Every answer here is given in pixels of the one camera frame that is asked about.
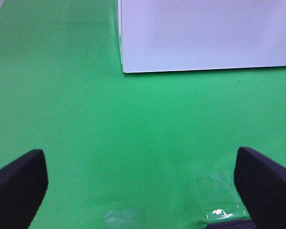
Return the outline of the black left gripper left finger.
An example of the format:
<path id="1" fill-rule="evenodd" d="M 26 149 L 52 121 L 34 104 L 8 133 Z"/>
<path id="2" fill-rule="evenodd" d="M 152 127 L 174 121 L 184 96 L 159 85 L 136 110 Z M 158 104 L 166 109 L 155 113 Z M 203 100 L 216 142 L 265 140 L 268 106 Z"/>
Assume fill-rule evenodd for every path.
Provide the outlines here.
<path id="1" fill-rule="evenodd" d="M 27 229 L 48 188 L 44 151 L 31 150 L 0 169 L 0 229 Z"/>

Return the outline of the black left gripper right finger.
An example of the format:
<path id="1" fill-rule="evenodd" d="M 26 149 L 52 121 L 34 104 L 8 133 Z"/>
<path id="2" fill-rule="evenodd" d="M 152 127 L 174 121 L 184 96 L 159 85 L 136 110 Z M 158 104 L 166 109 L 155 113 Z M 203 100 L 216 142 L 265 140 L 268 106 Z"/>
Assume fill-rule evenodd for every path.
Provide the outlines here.
<path id="1" fill-rule="evenodd" d="M 258 229 L 286 229 L 286 168 L 260 152 L 240 147 L 234 184 Z"/>

